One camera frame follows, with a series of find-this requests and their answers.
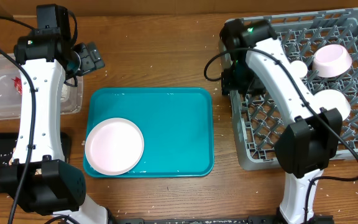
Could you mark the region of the white tissue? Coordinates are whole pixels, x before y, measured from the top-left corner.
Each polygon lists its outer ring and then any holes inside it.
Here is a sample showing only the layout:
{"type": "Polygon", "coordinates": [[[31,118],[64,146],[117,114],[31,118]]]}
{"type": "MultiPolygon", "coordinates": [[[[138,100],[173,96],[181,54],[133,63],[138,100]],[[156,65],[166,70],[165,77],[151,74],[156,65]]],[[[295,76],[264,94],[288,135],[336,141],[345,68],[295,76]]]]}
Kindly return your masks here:
{"type": "Polygon", "coordinates": [[[69,96],[70,96],[70,87],[67,86],[66,84],[63,84],[61,102],[65,102],[67,99],[69,99],[69,96]]]}

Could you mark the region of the white upside-down cup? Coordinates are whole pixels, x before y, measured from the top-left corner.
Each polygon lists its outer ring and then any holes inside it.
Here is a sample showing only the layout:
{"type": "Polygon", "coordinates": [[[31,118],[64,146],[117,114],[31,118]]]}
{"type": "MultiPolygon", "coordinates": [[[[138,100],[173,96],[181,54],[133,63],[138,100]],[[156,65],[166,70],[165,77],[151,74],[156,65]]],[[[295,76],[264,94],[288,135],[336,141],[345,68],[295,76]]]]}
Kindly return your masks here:
{"type": "Polygon", "coordinates": [[[308,67],[300,60],[294,60],[290,63],[291,74],[298,77],[304,78],[308,73],[308,67]]]}

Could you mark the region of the red snack wrapper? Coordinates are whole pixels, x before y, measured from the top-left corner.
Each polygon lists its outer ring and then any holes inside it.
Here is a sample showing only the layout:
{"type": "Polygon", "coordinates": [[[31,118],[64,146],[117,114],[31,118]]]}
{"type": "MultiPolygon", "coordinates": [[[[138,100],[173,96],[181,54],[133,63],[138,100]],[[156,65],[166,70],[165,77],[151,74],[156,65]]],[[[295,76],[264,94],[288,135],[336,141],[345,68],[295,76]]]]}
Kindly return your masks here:
{"type": "Polygon", "coordinates": [[[14,88],[17,90],[18,93],[22,94],[22,83],[19,77],[15,77],[12,79],[14,82],[14,88]]]}

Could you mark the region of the white saucer bowl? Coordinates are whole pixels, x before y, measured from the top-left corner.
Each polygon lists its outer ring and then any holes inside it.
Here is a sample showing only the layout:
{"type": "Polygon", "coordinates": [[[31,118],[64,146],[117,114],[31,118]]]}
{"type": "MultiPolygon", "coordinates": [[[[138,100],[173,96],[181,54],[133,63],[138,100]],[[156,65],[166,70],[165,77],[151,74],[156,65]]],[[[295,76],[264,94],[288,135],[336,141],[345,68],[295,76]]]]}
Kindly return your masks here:
{"type": "Polygon", "coordinates": [[[344,121],[351,112],[351,106],[343,93],[337,90],[321,90],[314,94],[315,100],[327,110],[336,108],[344,121]]]}

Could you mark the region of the large white plate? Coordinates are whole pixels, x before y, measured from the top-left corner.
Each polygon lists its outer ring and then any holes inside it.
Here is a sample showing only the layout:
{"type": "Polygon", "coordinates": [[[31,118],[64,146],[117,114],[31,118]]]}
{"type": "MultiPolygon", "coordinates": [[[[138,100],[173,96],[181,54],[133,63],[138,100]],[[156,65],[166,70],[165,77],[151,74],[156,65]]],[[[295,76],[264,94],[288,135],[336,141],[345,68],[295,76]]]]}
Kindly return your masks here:
{"type": "Polygon", "coordinates": [[[144,146],[142,132],[132,121],[110,118],[90,131],[85,141],[85,156],[100,174],[121,175],[137,165],[144,146]]]}

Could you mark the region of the small white plate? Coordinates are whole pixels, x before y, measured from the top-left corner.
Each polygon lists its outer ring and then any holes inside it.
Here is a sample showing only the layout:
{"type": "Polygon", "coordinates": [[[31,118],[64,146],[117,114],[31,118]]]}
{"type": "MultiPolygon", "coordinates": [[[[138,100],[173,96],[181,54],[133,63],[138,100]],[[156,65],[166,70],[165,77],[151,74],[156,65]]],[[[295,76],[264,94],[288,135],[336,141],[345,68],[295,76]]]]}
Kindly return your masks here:
{"type": "Polygon", "coordinates": [[[313,56],[312,71],[318,71],[318,76],[322,78],[340,76],[352,65],[349,52],[339,44],[325,45],[318,49],[313,56]]]}

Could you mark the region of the rice and peanuts food waste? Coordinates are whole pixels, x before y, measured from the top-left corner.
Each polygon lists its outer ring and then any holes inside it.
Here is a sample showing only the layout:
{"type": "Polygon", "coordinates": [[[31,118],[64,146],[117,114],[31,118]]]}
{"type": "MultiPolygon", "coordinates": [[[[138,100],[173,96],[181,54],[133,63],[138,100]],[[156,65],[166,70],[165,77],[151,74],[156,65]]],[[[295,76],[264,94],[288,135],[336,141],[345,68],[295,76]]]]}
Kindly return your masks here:
{"type": "Polygon", "coordinates": [[[28,162],[28,171],[33,171],[35,175],[42,174],[42,168],[40,162],[42,162],[42,153],[34,148],[31,150],[31,155],[29,161],[27,161],[28,149],[25,147],[19,149],[14,147],[10,152],[2,152],[1,156],[3,159],[7,159],[7,162],[2,162],[2,165],[5,166],[17,166],[20,169],[23,169],[28,162]]]}

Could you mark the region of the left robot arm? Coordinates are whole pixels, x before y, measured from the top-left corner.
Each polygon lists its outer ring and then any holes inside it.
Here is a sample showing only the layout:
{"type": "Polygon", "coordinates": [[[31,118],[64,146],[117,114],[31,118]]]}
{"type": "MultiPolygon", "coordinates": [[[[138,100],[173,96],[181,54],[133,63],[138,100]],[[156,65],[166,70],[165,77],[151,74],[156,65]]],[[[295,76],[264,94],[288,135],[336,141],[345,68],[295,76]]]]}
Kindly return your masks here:
{"type": "Polygon", "coordinates": [[[85,177],[68,164],[60,134],[61,95],[69,79],[104,67],[93,43],[76,41],[75,20],[56,4],[37,7],[37,27],[18,39],[14,63],[21,73],[21,121],[12,163],[0,186],[25,212],[71,223],[113,223],[111,212],[86,193],[85,177]]]}

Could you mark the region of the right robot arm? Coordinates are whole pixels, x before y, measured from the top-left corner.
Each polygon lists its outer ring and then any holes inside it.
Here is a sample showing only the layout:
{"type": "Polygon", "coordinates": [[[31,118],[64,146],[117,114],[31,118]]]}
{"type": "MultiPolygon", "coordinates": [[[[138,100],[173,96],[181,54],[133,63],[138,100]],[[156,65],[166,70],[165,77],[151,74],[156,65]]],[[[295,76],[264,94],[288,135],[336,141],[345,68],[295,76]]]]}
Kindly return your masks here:
{"type": "Polygon", "coordinates": [[[333,223],[332,216],[316,216],[313,200],[324,169],[336,155],[342,116],[310,93],[284,53],[272,25],[260,20],[248,25],[240,19],[224,24],[219,33],[229,67],[221,74],[223,95],[232,91],[252,96],[268,93],[285,129],[273,148],[285,171],[285,191],[275,223],[333,223]]]}

